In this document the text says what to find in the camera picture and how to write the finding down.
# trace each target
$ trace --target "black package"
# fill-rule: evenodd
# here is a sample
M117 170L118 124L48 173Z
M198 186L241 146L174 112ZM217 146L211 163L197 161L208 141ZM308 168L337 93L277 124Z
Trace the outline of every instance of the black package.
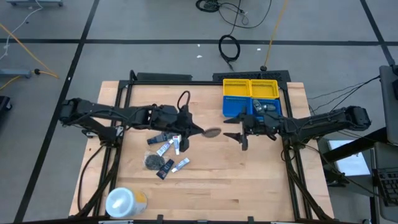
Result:
M169 161L166 162L166 164L164 164L160 170L156 173L156 175L158 177L160 177L162 180L164 180L166 178L167 173L170 171L170 169L172 168L174 164L174 161L169 159Z

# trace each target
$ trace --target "yellow cable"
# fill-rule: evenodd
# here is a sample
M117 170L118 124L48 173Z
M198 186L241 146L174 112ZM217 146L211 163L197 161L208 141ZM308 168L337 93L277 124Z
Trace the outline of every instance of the yellow cable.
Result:
M42 61L40 61L40 60L39 60L27 47L25 47L25 45L24 45L21 41L19 41L19 39L18 39L16 36L14 36L14 34L12 34L6 27L4 27L1 23L0 23L0 27L1 27L2 29L4 29L12 38L14 38L14 39L18 42L18 44L19 44L22 48L24 48L24 49L26 50L26 52L27 52L30 56L32 56L33 59L35 59L37 62L39 62L41 65L43 65L43 67L45 67L48 71L50 71L50 72L52 73L52 75L54 75L55 78L59 78L58 75L56 75L54 71L52 71L51 69L49 69Z
M282 20L282 16L283 16L283 14L285 12L286 5L287 5L287 0L285 0L285 2L284 2L284 6L282 7L282 10L280 11L279 16L278 16L278 20L276 21L276 25L275 25L274 31L272 32L271 40L269 41L266 62L264 63L264 66L267 66L267 62L268 62L268 58L269 58L269 52L271 51L272 41L274 40L274 37L276 35L276 30L278 29L279 22Z
M44 73L44 74L47 74L47 75L51 75L51 76L53 76L53 77L55 77L55 78L58 78L58 76L56 76L55 74L52 74L52 73L50 73L50 72L43 72L43 71L39 71L40 73Z
M6 84L4 84L2 87L0 87L0 90L4 89L8 84L10 84L13 81L17 80L19 77L21 77L21 76L17 76L17 77L14 77L14 78L10 79Z

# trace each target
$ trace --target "blue tray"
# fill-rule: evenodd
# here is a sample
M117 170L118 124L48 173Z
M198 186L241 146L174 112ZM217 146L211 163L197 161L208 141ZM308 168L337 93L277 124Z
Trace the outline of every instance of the blue tray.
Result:
M281 107L280 107L280 101L279 100L252 99L251 98L250 99L250 109L248 110L248 114L254 114L259 121L263 121L264 118L257 114L257 111L253 107L253 100L258 100L260 102L260 104L271 104L271 105L274 105L276 107L276 112L279 115L282 115L282 110L281 110Z
M244 106L249 113L250 108L252 108L250 97L224 96L223 115L227 118L233 118L242 112Z

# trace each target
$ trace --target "round black object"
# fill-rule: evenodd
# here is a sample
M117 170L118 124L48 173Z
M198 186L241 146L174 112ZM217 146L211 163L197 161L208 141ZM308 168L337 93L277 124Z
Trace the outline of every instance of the round black object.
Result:
M160 170L164 165L164 158L158 155L149 155L145 159L145 166L150 170Z
M205 132L202 133L202 135L206 138L214 138L218 136L220 133L221 133L221 128L209 128L205 130Z
M202 12L216 12L220 9L220 4L218 4L217 0L198 0L196 3L196 7Z

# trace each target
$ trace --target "white container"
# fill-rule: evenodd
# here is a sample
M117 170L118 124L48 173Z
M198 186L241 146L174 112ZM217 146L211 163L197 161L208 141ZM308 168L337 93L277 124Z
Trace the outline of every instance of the white container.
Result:
M142 213L147 207L147 197L138 190L118 187L109 193L105 202L107 213L114 218L130 217Z

